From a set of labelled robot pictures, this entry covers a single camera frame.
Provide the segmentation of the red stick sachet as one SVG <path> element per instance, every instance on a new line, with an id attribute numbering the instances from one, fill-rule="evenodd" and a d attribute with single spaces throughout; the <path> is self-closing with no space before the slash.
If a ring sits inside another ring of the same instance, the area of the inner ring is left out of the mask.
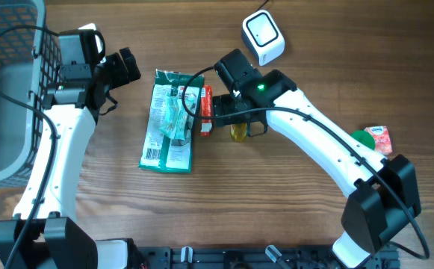
<path id="1" fill-rule="evenodd" d="M 212 115 L 212 87 L 204 85 L 201 92 L 200 116 L 210 117 Z M 201 120 L 201 136 L 209 136 L 212 130 L 212 120 Z"/>

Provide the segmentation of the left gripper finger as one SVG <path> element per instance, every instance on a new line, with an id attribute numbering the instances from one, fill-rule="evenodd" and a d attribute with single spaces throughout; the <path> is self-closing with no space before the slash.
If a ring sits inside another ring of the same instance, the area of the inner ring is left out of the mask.
<path id="1" fill-rule="evenodd" d="M 131 53 L 129 47 L 125 47 L 120 49 L 120 54 L 122 56 L 123 62 L 127 69 L 128 75 L 127 78 L 130 82 L 139 80 L 141 78 L 140 70 L 137 66 L 136 59 L 134 55 Z"/>
<path id="2" fill-rule="evenodd" d="M 131 82 L 129 67 L 129 62 L 117 52 L 106 57 L 105 69 L 108 72 L 112 90 Z"/>

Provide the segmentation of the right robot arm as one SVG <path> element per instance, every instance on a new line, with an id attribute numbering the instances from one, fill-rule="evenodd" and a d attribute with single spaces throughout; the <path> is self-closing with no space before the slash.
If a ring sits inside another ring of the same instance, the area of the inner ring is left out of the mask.
<path id="1" fill-rule="evenodd" d="M 358 142 L 310 103 L 296 83 L 274 69 L 262 75 L 235 49 L 212 69 L 228 89 L 215 96 L 217 126 L 260 122 L 294 142 L 320 165 L 347 198 L 343 234 L 332 245 L 338 263 L 357 268 L 411 225 L 421 201 L 414 165 L 403 155 L 387 159 Z"/>

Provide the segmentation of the orange Kleenex tissue pack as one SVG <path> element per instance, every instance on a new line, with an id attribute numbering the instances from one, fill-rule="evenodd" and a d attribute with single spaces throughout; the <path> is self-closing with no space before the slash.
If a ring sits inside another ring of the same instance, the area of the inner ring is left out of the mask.
<path id="1" fill-rule="evenodd" d="M 392 153 L 391 138 L 386 126 L 371 126 L 366 127 L 365 131 L 371 135 L 375 141 L 374 150 L 383 155 Z"/>

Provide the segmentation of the yellow liquid bottle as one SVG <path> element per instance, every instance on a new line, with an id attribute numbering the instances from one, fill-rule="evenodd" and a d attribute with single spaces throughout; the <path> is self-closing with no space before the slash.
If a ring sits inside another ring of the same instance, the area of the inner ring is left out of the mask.
<path id="1" fill-rule="evenodd" d="M 234 142 L 244 142 L 247 138 L 247 124 L 238 123 L 230 126 L 230 135 Z"/>

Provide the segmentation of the green lid round container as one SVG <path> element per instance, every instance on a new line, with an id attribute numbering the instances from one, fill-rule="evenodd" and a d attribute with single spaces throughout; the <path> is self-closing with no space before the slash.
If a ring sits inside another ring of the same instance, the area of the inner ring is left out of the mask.
<path id="1" fill-rule="evenodd" d="M 354 131 L 350 136 L 355 140 L 357 140 L 359 143 L 368 147 L 369 149 L 375 150 L 376 141 L 374 140 L 373 136 L 370 133 L 364 130 L 358 130 L 358 131 Z"/>

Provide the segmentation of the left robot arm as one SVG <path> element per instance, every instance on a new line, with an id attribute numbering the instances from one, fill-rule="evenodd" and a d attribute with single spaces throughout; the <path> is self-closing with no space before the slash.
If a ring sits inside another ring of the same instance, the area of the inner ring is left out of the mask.
<path id="1" fill-rule="evenodd" d="M 85 150 L 110 91 L 138 80 L 129 49 L 108 55 L 94 24 L 58 33 L 61 62 L 35 114 L 43 130 L 31 177 L 9 220 L 0 220 L 6 268 L 138 268 L 130 238 L 93 240 L 78 224 L 76 193 Z"/>

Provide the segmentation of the mint green wipes pack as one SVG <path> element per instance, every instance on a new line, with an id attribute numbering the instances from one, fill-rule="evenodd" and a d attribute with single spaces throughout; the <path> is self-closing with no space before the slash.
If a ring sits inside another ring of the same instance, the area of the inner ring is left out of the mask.
<path id="1" fill-rule="evenodd" d="M 165 99 L 165 117 L 160 126 L 161 133 L 171 140 L 186 140 L 189 137 L 192 117 L 183 108 L 193 108 L 193 96 L 186 98 L 185 102 L 177 96 L 167 95 Z"/>

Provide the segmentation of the green 3M gloves package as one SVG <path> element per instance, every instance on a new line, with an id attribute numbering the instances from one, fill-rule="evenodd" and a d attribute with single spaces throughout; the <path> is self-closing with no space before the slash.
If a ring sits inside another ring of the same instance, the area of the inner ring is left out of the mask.
<path id="1" fill-rule="evenodd" d="M 152 98 L 149 109 L 143 151 L 139 167 L 164 173 L 190 173 L 192 162 L 193 124 L 205 79 L 203 75 L 192 78 L 181 72 L 155 71 Z M 160 131 L 165 117 L 165 99 L 167 95 L 177 96 L 182 102 L 193 96 L 194 107 L 183 105 L 192 117 L 189 137 L 186 140 L 171 140 Z"/>

